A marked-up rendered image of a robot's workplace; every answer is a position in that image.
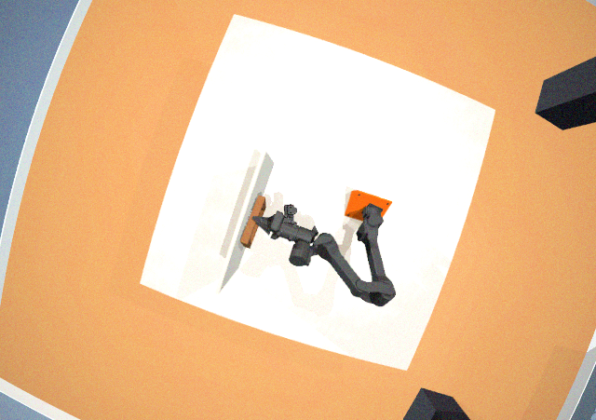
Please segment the brown wooden picture frame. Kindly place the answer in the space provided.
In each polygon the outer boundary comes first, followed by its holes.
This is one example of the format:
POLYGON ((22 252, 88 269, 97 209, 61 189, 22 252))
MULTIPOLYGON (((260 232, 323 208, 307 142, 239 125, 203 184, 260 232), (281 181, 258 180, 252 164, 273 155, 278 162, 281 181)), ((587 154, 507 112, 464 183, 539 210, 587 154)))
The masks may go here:
POLYGON ((256 199, 256 202, 254 204, 254 207, 249 215, 250 218, 248 218, 249 220, 247 221, 246 224, 246 229, 245 232, 243 233, 243 236, 240 240, 240 242, 242 243, 242 245, 246 248, 251 248, 252 242, 254 240, 255 234, 257 232, 258 229, 258 225, 256 224, 256 222, 252 219, 252 216, 259 216, 259 217, 263 217, 264 215, 264 211, 265 211, 266 205, 265 205, 265 197, 264 196, 258 196, 256 199))

